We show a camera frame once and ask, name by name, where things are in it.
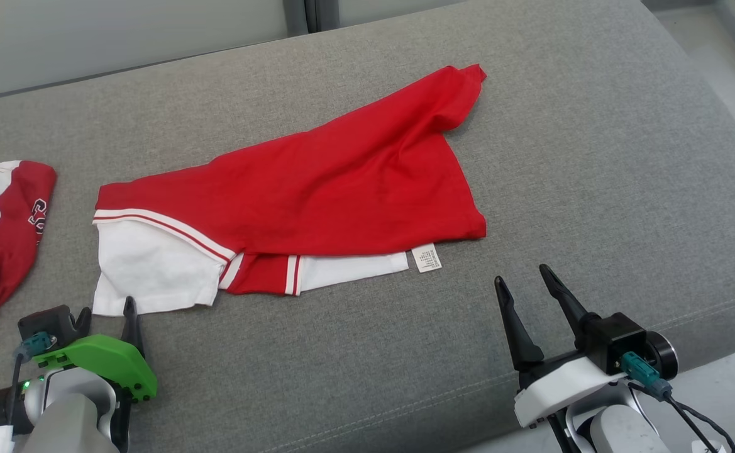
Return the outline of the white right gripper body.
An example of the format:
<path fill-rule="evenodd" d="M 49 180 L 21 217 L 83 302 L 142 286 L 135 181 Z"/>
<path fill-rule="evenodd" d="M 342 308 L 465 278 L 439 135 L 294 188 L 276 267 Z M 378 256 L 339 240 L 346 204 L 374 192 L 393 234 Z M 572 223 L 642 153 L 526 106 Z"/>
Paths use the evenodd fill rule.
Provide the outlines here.
<path fill-rule="evenodd" d="M 565 354 L 537 361 L 537 354 L 516 354 L 516 371 L 522 389 L 516 394 L 516 418 L 528 427 L 540 418 L 591 395 L 609 382 L 625 377 L 612 368 L 608 372 L 585 354 Z"/>

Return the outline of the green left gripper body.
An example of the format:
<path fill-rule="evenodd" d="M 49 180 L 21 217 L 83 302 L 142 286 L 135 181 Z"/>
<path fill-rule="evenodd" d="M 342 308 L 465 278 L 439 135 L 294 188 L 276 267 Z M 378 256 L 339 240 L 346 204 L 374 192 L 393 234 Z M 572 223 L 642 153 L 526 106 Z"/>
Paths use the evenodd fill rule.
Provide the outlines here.
<path fill-rule="evenodd" d="M 33 359 L 46 368 L 83 368 L 128 389 L 138 401 L 149 401 L 157 395 L 157 377 L 146 359 L 138 348 L 118 338 L 90 335 Z"/>

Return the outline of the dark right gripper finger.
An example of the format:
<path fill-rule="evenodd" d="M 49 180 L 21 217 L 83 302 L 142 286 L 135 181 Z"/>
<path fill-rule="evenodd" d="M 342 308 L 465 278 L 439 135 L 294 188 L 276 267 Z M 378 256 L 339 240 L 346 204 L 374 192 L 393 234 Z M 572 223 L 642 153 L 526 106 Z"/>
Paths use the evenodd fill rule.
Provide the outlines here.
<path fill-rule="evenodd" d="M 554 270 L 548 264 L 540 264 L 539 271 L 545 283 L 546 289 L 556 299 L 565 315 L 566 320 L 574 334 L 574 345 L 577 350 L 585 350 L 587 347 L 586 326 L 594 319 L 594 313 L 588 312 L 583 304 L 577 300 L 571 290 L 560 281 Z"/>
<path fill-rule="evenodd" d="M 502 276 L 495 278 L 495 292 L 513 368 L 517 372 L 529 372 L 543 363 L 544 353 L 534 344 L 517 314 L 514 298 Z"/>

